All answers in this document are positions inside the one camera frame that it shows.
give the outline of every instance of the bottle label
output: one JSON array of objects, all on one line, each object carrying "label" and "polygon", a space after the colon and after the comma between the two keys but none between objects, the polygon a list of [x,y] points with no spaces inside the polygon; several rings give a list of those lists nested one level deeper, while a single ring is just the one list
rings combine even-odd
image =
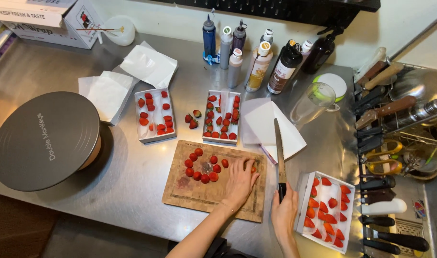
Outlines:
[{"label": "bottle label", "polygon": [[246,84],[246,89],[250,92],[257,91],[260,88],[261,82],[265,77],[265,73],[269,67],[269,63],[267,64],[257,64],[255,63],[250,73],[249,80]]},{"label": "bottle label", "polygon": [[276,68],[274,69],[274,73],[269,79],[268,82],[268,90],[273,94],[279,94],[285,83],[290,79],[290,76],[295,72],[295,68],[285,67],[282,62],[279,60]]}]

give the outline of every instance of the white box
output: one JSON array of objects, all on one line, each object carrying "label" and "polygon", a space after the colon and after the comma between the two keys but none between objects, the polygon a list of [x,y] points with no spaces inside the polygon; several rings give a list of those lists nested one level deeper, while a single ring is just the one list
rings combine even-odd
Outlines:
[{"label": "white box", "polygon": [[[214,126],[214,131],[218,132],[219,134],[221,134],[220,130],[223,127],[223,120],[225,119],[225,115],[226,113],[232,113],[233,111],[233,103],[234,103],[234,97],[238,96],[239,98],[241,97],[241,94],[238,92],[228,92],[228,100],[227,102],[223,102],[221,106],[224,106],[224,109],[221,110],[221,113],[217,112],[216,107],[218,107],[218,99],[220,98],[221,95],[221,91],[213,91],[210,90],[209,94],[207,96],[207,102],[209,101],[209,97],[210,96],[216,96],[217,100],[212,102],[212,104],[214,105],[213,108],[213,112],[214,112],[214,118],[212,119],[212,125]],[[207,132],[207,126],[205,124],[205,121],[208,119],[207,117],[207,107],[205,110],[205,113],[203,114],[204,116],[204,125],[203,125],[203,129],[202,129],[202,140],[203,141],[212,141],[212,142],[220,142],[220,143],[228,143],[228,144],[237,144],[238,143],[238,137],[239,137],[239,124],[240,124],[240,120],[238,120],[238,124],[230,124],[230,126],[228,127],[228,132],[227,135],[229,135],[230,133],[235,133],[236,134],[236,139],[234,140],[230,140],[230,139],[222,139],[222,138],[213,138],[213,137],[207,137],[204,136],[204,133]],[[218,126],[216,124],[216,120],[218,119],[218,117],[221,116],[221,125]]]},{"label": "white box", "polygon": [[76,29],[91,27],[84,21],[103,26],[88,0],[0,0],[0,20],[20,38],[84,49],[91,49],[99,32]]},{"label": "white box", "polygon": [[[163,98],[161,96],[161,92],[166,91],[167,97]],[[150,93],[153,96],[155,110],[154,111],[148,111],[147,104],[145,104],[143,107],[139,107],[139,99],[142,98],[146,101],[145,93]],[[137,136],[139,138],[139,141],[141,143],[149,143],[153,141],[158,140],[164,140],[168,138],[173,138],[177,136],[177,128],[175,126],[175,117],[174,117],[174,107],[172,106],[171,102],[171,94],[169,93],[168,89],[153,89],[153,90],[146,90],[146,91],[139,91],[134,93],[135,97],[135,110],[136,110],[136,126],[137,126]],[[163,104],[169,104],[170,108],[168,110],[164,110],[162,108]],[[145,112],[148,113],[149,117],[147,118],[149,121],[149,124],[146,126],[142,126],[139,123],[140,113]],[[164,116],[171,116],[172,117],[172,129],[174,132],[172,133],[166,133],[162,135],[157,135],[156,128],[153,128],[153,131],[149,131],[149,126],[151,123],[158,125],[163,124],[164,122]]]},{"label": "white box", "polygon": [[[305,217],[306,217],[309,197],[311,197],[311,188],[313,187],[313,183],[314,183],[314,178],[315,177],[318,177],[318,178],[326,177],[326,178],[328,178],[330,180],[332,185],[335,184],[335,185],[338,185],[338,187],[341,186],[341,185],[346,185],[347,188],[349,188],[350,191],[351,191],[351,193],[347,194],[347,197],[350,200],[350,202],[347,204],[347,210],[345,210],[345,211],[338,211],[337,210],[337,209],[340,208],[341,190],[339,191],[338,196],[337,196],[338,205],[335,208],[333,208],[335,210],[333,212],[335,214],[334,217],[336,218],[338,223],[337,224],[333,224],[332,226],[333,226],[333,228],[335,230],[338,229],[338,228],[341,229],[341,232],[343,233],[344,238],[345,238],[342,241],[342,243],[343,243],[343,247],[342,248],[339,248],[339,247],[333,245],[332,242],[327,243],[324,240],[322,240],[322,239],[325,238],[324,237],[324,235],[326,234],[325,232],[321,231],[322,239],[316,238],[316,237],[312,236],[311,234],[307,234],[307,232],[306,232],[306,231],[309,230],[309,228],[304,226],[304,220],[305,220]],[[323,188],[323,187],[330,187],[330,186],[322,185],[322,181],[320,180],[320,184],[316,187],[318,189],[317,190],[318,193],[321,192],[321,191],[319,191],[319,188]],[[353,205],[354,205],[355,190],[356,190],[355,186],[353,186],[351,184],[348,184],[346,182],[343,182],[341,180],[338,180],[338,179],[336,179],[336,178],[334,178],[332,176],[329,176],[327,174],[321,173],[319,171],[314,171],[314,172],[311,172],[311,173],[303,174],[303,176],[298,180],[298,185],[296,187],[296,191],[298,192],[298,211],[300,213],[298,214],[298,216],[295,219],[295,225],[294,225],[295,228],[294,228],[294,230],[296,232],[302,234],[304,237],[307,237],[307,238],[309,238],[309,239],[311,239],[311,240],[313,240],[313,241],[315,241],[315,242],[317,242],[317,243],[319,243],[319,244],[321,244],[321,245],[323,245],[325,247],[328,247],[328,248],[336,250],[336,251],[338,251],[338,252],[340,252],[342,254],[345,254],[346,250],[347,250],[347,245],[348,245],[348,242],[349,242],[349,232],[351,231],[351,220],[352,220],[352,212],[353,212],[353,209],[354,209]],[[322,193],[318,194],[317,195],[318,198],[314,198],[314,199],[317,199],[316,201],[318,203],[320,203],[320,199],[323,197],[321,195],[324,195],[324,194],[322,194]],[[330,214],[330,210],[331,209],[329,208],[329,204],[328,203],[325,203],[325,204],[327,205],[327,207],[329,209],[329,214]],[[318,215],[317,215],[319,208],[315,208],[314,210],[315,210],[315,214],[316,214],[315,218],[313,219],[313,222],[316,225],[316,227],[314,229],[320,229],[319,226],[323,226],[323,225],[319,225],[322,222],[321,220],[318,219]],[[347,218],[346,221],[341,222],[339,220],[339,216],[340,216],[339,212],[343,213],[343,215],[346,216],[346,218]]]}]

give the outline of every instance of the wooden cutting board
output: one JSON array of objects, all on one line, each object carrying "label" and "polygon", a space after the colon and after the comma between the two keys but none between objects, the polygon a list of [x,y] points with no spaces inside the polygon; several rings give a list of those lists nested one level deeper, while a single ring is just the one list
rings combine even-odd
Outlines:
[{"label": "wooden cutting board", "polygon": [[[212,155],[217,156],[217,164],[221,166],[221,172],[218,173],[216,182],[210,181],[203,184],[201,181],[195,181],[193,177],[187,177],[185,174],[187,167],[184,162],[189,159],[189,155],[194,153],[196,148],[201,148],[203,155],[198,157],[197,161],[194,161],[194,171],[205,173],[208,164],[210,164],[210,157]],[[227,159],[231,165],[235,160],[244,156],[255,159],[254,167],[256,167],[256,171],[260,173],[260,176],[256,180],[244,206],[236,214],[236,218],[261,223],[265,201],[266,157],[251,152],[179,140],[166,187],[164,188],[162,202],[210,213],[225,197],[225,187],[229,178],[229,168],[222,167],[221,160]]]}]

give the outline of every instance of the wall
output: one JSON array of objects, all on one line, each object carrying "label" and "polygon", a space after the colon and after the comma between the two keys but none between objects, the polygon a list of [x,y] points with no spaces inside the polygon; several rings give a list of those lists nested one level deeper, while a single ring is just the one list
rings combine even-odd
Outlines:
[{"label": "wall", "polygon": [[437,69],[437,25],[411,44],[395,60]]},{"label": "wall", "polygon": [[[206,9],[171,5],[144,0],[91,0],[101,18],[128,15],[137,31],[202,42],[202,24],[209,13]],[[361,11],[343,35],[336,39],[337,48],[328,60],[336,65],[357,68],[369,58],[377,47],[387,48],[392,56],[407,42],[437,18],[437,0],[381,0],[376,13]],[[246,49],[257,46],[265,29],[274,30],[274,51],[293,38],[302,43],[317,38],[324,27],[266,19],[257,16],[216,12],[217,32],[225,26],[238,26],[244,19],[248,25]]]}]

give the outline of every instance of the stainless steel countertop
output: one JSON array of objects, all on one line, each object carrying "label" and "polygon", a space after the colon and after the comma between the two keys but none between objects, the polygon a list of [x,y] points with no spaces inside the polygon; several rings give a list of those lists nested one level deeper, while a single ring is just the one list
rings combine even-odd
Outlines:
[{"label": "stainless steel countertop", "polygon": [[[118,125],[111,127],[114,149],[102,171],[75,173],[59,185],[37,192],[15,191],[0,183],[1,195],[174,241],[183,239],[207,216],[204,212],[161,202],[177,141],[202,142],[200,130],[190,130],[183,122],[185,114],[204,108],[208,90],[226,87],[225,80],[221,78],[227,71],[221,70],[218,65],[211,67],[201,60],[201,43],[137,34],[135,42],[127,47],[116,46],[104,38],[105,44],[96,43],[92,50],[81,50],[17,39],[0,60],[0,126],[17,107],[36,96],[52,91],[78,92],[79,77],[99,76],[103,70],[112,71],[133,46],[143,40],[159,52],[178,60],[179,68],[170,85],[177,138],[146,145],[140,143],[137,140],[135,109],[133,102],[129,101]],[[248,63],[249,59],[245,58],[241,80]],[[347,82],[348,92],[339,103],[339,112],[324,113],[299,127],[307,147],[286,161],[287,178],[291,185],[296,185],[300,173],[318,170],[356,184],[355,119],[348,108],[353,102],[352,69],[324,65],[318,74],[321,73],[340,75]],[[271,96],[284,114],[289,114],[297,96],[314,77],[304,76],[292,90],[286,89],[279,96]],[[263,87],[256,93],[248,93],[240,85],[234,91],[243,93],[243,100],[269,97]],[[140,82],[134,92],[150,88]],[[245,149],[241,139],[237,146],[229,147]],[[261,149],[245,150],[263,153]],[[222,237],[227,238],[233,248],[257,257],[282,257],[269,216],[275,188],[276,168],[268,162],[263,223],[231,221]],[[345,256],[295,234],[301,256],[361,257],[363,245],[359,242],[362,234],[358,216],[359,212],[355,210]]]}]

